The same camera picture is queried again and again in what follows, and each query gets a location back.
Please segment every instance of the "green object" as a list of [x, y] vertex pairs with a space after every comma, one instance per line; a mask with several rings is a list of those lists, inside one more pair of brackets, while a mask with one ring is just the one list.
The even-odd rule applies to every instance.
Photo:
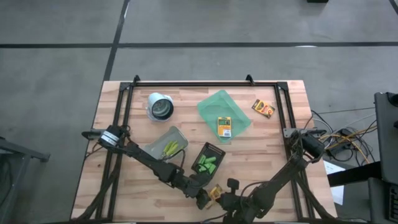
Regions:
[[[214, 95], [199, 102], [198, 111], [200, 116], [206, 121], [207, 125], [222, 143], [229, 142], [251, 124], [250, 119], [243, 113], [225, 90], [220, 90]], [[230, 138], [218, 136], [218, 117], [231, 117], [232, 136]]]
[[170, 146], [171, 146], [172, 144], [173, 144], [173, 141], [169, 141], [169, 143], [167, 143], [167, 145], [164, 147], [163, 152], [166, 153], [166, 152], [170, 149]]
[[204, 164], [205, 160], [206, 160], [206, 156], [205, 155], [201, 155], [198, 163], [199, 164]]
[[208, 168], [209, 173], [212, 174], [214, 172], [214, 170], [216, 169], [216, 165], [211, 164], [210, 168]]
[[199, 172], [203, 172], [203, 171], [206, 171], [206, 167], [200, 166]]
[[172, 154], [176, 151], [177, 148], [178, 148], [178, 143], [177, 143], [177, 141], [175, 141], [175, 142], [170, 146], [170, 149], [166, 152], [166, 156], [172, 155]]
[[216, 161], [216, 157], [215, 156], [205, 159], [204, 163], [206, 164], [206, 163], [214, 162], [214, 161]]

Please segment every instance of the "black stand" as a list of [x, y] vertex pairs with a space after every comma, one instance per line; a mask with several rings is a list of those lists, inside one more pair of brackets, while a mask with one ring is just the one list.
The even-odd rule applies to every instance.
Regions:
[[0, 194], [1, 200], [3, 198], [5, 199], [0, 207], [0, 224], [10, 223], [9, 217], [12, 209], [14, 209], [17, 193], [21, 187], [30, 158], [39, 159], [41, 162], [47, 162], [49, 157], [50, 154], [42, 154], [35, 150], [11, 143], [4, 138], [0, 138], [0, 166], [8, 164], [10, 176], [12, 177], [12, 179], [8, 180], [8, 184], [10, 185], [9, 190], [7, 190], [4, 195]]

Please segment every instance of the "wooden tabletop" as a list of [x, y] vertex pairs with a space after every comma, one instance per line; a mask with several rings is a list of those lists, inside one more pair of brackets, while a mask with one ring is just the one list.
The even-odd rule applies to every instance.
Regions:
[[[94, 128], [105, 129], [112, 123], [119, 83], [104, 82]], [[311, 117], [304, 83], [301, 80], [295, 80], [288, 81], [288, 84], [296, 123], [299, 128], [302, 128]], [[199, 102], [221, 89], [229, 93], [252, 121], [250, 127], [226, 144], [220, 143], [197, 110]], [[173, 98], [175, 109], [170, 121], [161, 123], [147, 118], [147, 98], [153, 92]], [[140, 147], [144, 147], [165, 133], [170, 126], [178, 127], [189, 140], [183, 167], [185, 175], [193, 173], [191, 165], [204, 143], [210, 142], [226, 151], [226, 155], [213, 180], [205, 189], [210, 190], [219, 184], [224, 191], [229, 191], [226, 186], [227, 179], [234, 178], [240, 181], [240, 190], [238, 190], [240, 194], [247, 184], [269, 180], [287, 161], [278, 113], [275, 111], [268, 119], [254, 111], [251, 106], [256, 99], [266, 101], [278, 110], [273, 87], [135, 87], [129, 116], [132, 140]], [[285, 118], [288, 118], [283, 96], [282, 102]], [[123, 119], [124, 105], [125, 103], [122, 104], [120, 124]], [[94, 142], [89, 143], [88, 151], [93, 145]], [[98, 193], [105, 157], [106, 151], [100, 150], [85, 161], [72, 218], [79, 216]], [[327, 211], [336, 216], [323, 161], [310, 164], [307, 175], [312, 192]], [[248, 188], [245, 195], [252, 189], [253, 187]], [[306, 216], [307, 211], [302, 194], [300, 194], [300, 199]], [[108, 211], [108, 200], [109, 197], [106, 198], [104, 216]], [[114, 221], [198, 222], [222, 213], [224, 211], [219, 205], [214, 205], [209, 210], [197, 209], [195, 199], [185, 198], [180, 190], [172, 189], [157, 180], [150, 169], [133, 158], [123, 156]], [[277, 194], [273, 208], [261, 221], [294, 221], [296, 219], [291, 185], [287, 184]]]

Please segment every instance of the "black container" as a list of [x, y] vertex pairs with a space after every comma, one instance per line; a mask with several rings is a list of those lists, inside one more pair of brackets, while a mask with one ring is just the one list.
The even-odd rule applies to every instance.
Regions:
[[199, 159], [201, 155], [205, 155], [206, 158], [210, 157], [216, 157], [216, 161], [213, 162], [213, 164], [216, 166], [216, 169], [213, 171], [211, 174], [211, 178], [216, 174], [218, 167], [221, 164], [221, 161], [223, 160], [225, 156], [225, 152], [216, 146], [206, 142], [203, 148], [201, 149], [198, 157], [195, 159], [195, 162], [192, 164], [191, 169], [195, 171], [196, 173], [199, 173], [199, 168], [200, 166], [198, 165]]

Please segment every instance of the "gray concrete floor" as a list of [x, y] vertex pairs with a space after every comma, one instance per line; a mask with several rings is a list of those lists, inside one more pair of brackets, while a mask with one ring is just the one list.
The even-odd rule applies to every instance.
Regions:
[[[0, 44], [111, 43], [122, 4], [3, 0]], [[398, 41], [397, 24], [387, 0], [131, 0], [121, 42]], [[31, 163], [15, 223], [68, 219], [109, 50], [0, 49], [0, 136], [52, 154]], [[111, 80], [302, 79], [312, 109], [339, 128], [373, 114], [362, 109], [375, 92], [397, 92], [397, 58], [398, 47], [119, 49]], [[376, 132], [366, 140], [377, 160]]]

